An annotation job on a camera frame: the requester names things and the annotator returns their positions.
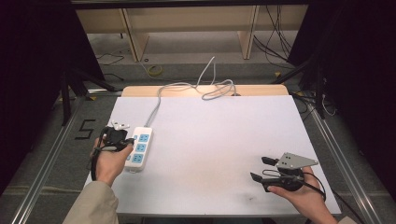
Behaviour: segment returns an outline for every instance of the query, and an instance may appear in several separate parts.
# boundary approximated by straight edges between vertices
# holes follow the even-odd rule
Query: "power strip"
[[[134,128],[134,150],[125,161],[125,169],[130,172],[143,170],[149,153],[149,144],[152,139],[152,129],[146,127]]]

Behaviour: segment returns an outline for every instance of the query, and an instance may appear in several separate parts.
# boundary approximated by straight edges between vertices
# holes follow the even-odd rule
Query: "hand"
[[[304,167],[303,172],[310,174],[314,173],[309,166]],[[312,175],[304,175],[304,181],[318,189],[320,188],[318,181]],[[302,186],[296,191],[288,191],[275,186],[269,187],[268,190],[287,199],[294,205],[299,213],[311,219],[311,221],[316,224],[337,223],[332,214],[330,214],[322,196],[307,186]]]
[[[99,138],[96,138],[93,147],[98,144]],[[98,162],[96,163],[96,180],[113,185],[116,177],[122,172],[126,158],[134,150],[132,144],[119,152],[102,151],[99,154]]]

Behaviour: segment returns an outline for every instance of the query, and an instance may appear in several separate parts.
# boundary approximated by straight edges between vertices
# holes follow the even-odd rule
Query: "metal frame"
[[[314,110],[314,107],[310,105],[309,109]],[[337,166],[340,169],[346,184],[355,198],[357,205],[363,213],[366,222],[374,224],[383,223],[380,215],[374,209],[373,202],[370,200],[370,197],[367,195],[364,187],[361,185],[359,179],[353,172],[352,167],[349,165],[343,150],[340,148],[334,136],[332,135],[332,131],[327,125],[326,120],[322,119],[317,111],[313,111],[312,116],[315,120],[315,123],[318,125],[318,128],[323,135],[323,138],[326,141],[326,144],[329,147],[329,150],[332,153],[332,156],[334,157],[334,160],[337,163]]]
[[[333,4],[334,0],[34,0],[38,7],[72,7],[74,9],[138,8],[138,7],[231,7],[269,5],[308,5],[312,3]]]
[[[13,224],[26,223],[30,213],[32,212],[35,206],[35,202],[37,201],[38,196],[40,195],[41,189],[46,183],[47,178],[50,175],[50,171],[52,170],[52,167],[55,164],[60,151],[62,150],[66,137],[69,134],[70,129],[76,120],[78,111],[83,105],[84,101],[85,101],[84,96],[79,96],[75,101],[75,108],[71,114],[70,120],[66,123],[66,125],[62,126],[58,136],[56,137],[54,144],[52,145],[51,150],[49,151],[49,155],[47,156],[43,165],[41,166],[40,171],[35,177],[35,181],[33,182],[32,186],[29,188],[29,191],[24,196],[11,223]]]

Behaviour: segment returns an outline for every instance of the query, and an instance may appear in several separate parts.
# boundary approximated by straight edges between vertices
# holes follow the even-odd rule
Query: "white cable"
[[[201,75],[199,76],[196,85],[191,85],[190,83],[187,83],[187,82],[176,82],[176,83],[164,85],[164,86],[162,86],[161,88],[159,88],[158,91],[157,91],[158,102],[157,102],[157,104],[155,105],[154,109],[151,111],[150,115],[148,116],[148,120],[146,121],[145,127],[148,127],[148,126],[149,126],[149,124],[150,124],[152,118],[154,117],[154,115],[156,114],[156,112],[158,111],[158,109],[160,108],[160,104],[161,104],[161,92],[163,91],[163,89],[166,89],[166,88],[169,88],[169,87],[175,87],[175,86],[176,86],[177,88],[180,88],[180,87],[189,87],[189,88],[197,89],[198,86],[199,86],[199,83],[201,82],[202,76],[204,75],[206,69],[209,67],[209,65],[212,63],[212,61],[213,61],[214,59],[215,59],[215,57],[212,57],[212,59],[211,59],[211,60],[209,61],[209,63],[206,65],[204,71],[203,71],[203,72],[201,73]],[[143,68],[144,68],[145,71],[147,72],[146,67],[145,67],[142,63],[140,63],[140,64],[143,66]],[[213,63],[213,80],[212,80],[212,82],[211,82],[210,85],[215,85],[215,86],[224,85],[224,86],[222,86],[222,87],[220,87],[220,88],[218,88],[218,89],[216,89],[216,90],[214,90],[214,91],[207,92],[207,93],[203,94],[202,97],[201,97],[202,100],[204,100],[204,101],[209,101],[209,100],[214,100],[214,99],[220,98],[221,96],[224,96],[225,94],[227,94],[228,92],[230,92],[232,89],[233,89],[233,95],[236,95],[236,87],[235,87],[235,85],[233,84],[233,81],[232,81],[232,80],[226,79],[226,80],[224,80],[224,81],[222,81],[222,82],[215,83],[215,79],[216,79],[216,63]],[[227,87],[229,87],[229,89],[228,89],[226,92],[223,92],[223,93],[221,93],[221,94],[219,94],[219,95],[214,95],[214,96],[209,97],[209,95],[213,95],[214,93],[219,92],[219,91],[221,91],[221,90],[223,90],[224,88],[227,88]]]
[[[328,115],[334,116],[334,115],[335,115],[335,112],[336,112],[337,110],[334,109],[334,112],[330,113],[330,112],[326,109],[326,106],[324,105],[324,98],[326,98],[326,95],[325,95],[325,94],[322,95],[322,105],[323,105],[324,111],[326,111],[326,113],[327,113]]]
[[[152,78],[152,79],[157,79],[157,78],[152,77],[152,76],[149,74],[149,71],[146,69],[145,65],[143,65],[140,61],[138,61],[138,62],[140,63],[140,65],[142,65],[143,69],[145,69],[146,74],[147,74],[150,78]]]

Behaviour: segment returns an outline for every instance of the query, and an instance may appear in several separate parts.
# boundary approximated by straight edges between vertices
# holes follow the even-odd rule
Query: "handheld controller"
[[[129,128],[129,125],[118,124],[112,121],[113,127],[106,126],[100,133],[97,146],[94,148],[91,157],[91,178],[96,180],[96,163],[102,151],[118,152],[125,149],[128,144],[134,144],[133,138],[126,139],[127,131],[124,129]]]
[[[266,192],[269,186],[277,186],[289,191],[300,189],[304,181],[301,168],[317,165],[318,162],[286,152],[280,160],[262,157],[262,162],[267,165],[276,166],[280,173],[278,178],[262,178],[260,175],[250,173],[252,179],[262,184]]]

